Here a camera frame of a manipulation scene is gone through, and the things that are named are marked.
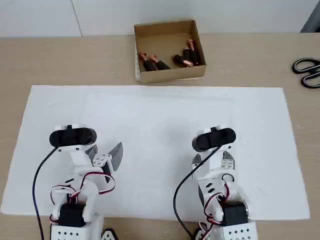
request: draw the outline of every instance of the black scissors handle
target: black scissors handle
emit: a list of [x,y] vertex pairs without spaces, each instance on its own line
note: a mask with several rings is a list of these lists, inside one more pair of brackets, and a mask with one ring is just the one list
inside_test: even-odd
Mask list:
[[[308,66],[305,68],[298,68],[300,63],[312,63],[312,66]],[[305,74],[305,73],[313,73],[317,69],[320,69],[320,61],[311,57],[304,57],[297,61],[295,61],[292,65],[292,71],[295,74]]]
[[[300,63],[312,63],[312,66],[308,66],[305,68],[298,68]],[[320,76],[320,60],[311,58],[311,57],[304,57],[297,61],[295,61],[292,65],[292,71],[295,74],[305,74],[310,73],[307,76],[304,76],[301,79],[301,84],[308,89],[318,89],[320,88],[320,84],[309,84],[309,80],[315,79]]]
[[302,86],[304,86],[307,89],[319,89],[320,88],[320,84],[309,84],[308,83],[309,80],[314,79],[316,77],[320,77],[320,71],[315,71],[313,74],[304,76],[301,79]]

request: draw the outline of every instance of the white sheet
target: white sheet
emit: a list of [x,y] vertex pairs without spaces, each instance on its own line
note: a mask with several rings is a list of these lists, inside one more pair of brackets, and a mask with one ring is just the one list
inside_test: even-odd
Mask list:
[[[2,213],[35,214],[32,180],[52,149],[49,135],[54,126],[73,123],[95,129],[99,147],[123,143],[116,189],[96,205],[104,216],[175,219],[173,193],[196,154],[191,141],[198,130],[223,123],[237,134],[232,154],[252,219],[310,217],[283,90],[245,87],[33,86]],[[55,153],[42,168],[36,186],[41,215],[50,214],[50,188],[71,167],[67,153]],[[204,219],[196,182],[182,187],[177,208],[185,221]]]

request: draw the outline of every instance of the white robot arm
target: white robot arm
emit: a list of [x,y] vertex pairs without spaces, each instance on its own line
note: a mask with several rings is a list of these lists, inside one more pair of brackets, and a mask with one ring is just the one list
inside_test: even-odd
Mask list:
[[51,190],[54,206],[50,216],[50,239],[71,240],[76,236],[78,240],[101,240],[105,235],[108,240],[117,239],[111,230],[101,237],[104,218],[94,211],[94,206],[99,195],[115,188],[112,173],[121,163],[123,145],[120,142],[107,153],[98,151],[95,139],[86,145],[73,144],[73,141],[81,143],[79,138],[84,131],[80,129],[90,130],[95,135],[92,129],[68,125],[57,128],[50,136],[50,143],[60,146],[58,152],[67,152],[74,164],[68,179]]
[[[233,134],[233,140],[218,144],[220,148],[217,150],[215,142]],[[192,160],[192,169],[217,150],[192,175],[198,182],[198,193],[206,217],[206,222],[199,223],[196,240],[258,239],[256,224],[249,220],[250,203],[237,185],[236,162],[232,156],[235,139],[232,129],[217,126],[200,132],[192,142],[193,148],[200,152]]]

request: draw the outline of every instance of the white wall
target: white wall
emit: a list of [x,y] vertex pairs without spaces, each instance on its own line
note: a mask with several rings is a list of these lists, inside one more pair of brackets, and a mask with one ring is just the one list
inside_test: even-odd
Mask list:
[[[299,32],[318,0],[73,0],[81,32],[192,18],[201,33]],[[80,36],[71,0],[0,0],[0,37]]]

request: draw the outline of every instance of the open cardboard box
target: open cardboard box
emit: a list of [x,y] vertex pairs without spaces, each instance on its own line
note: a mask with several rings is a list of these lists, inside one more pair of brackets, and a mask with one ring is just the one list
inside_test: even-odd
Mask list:
[[[134,26],[134,32],[137,53],[146,52],[148,56],[155,54],[171,68],[146,71],[142,61],[139,60],[141,82],[155,83],[205,75],[206,60],[194,20],[137,24]],[[172,56],[176,54],[182,56],[182,50],[188,47],[189,39],[195,41],[199,66],[180,67],[172,61]]]

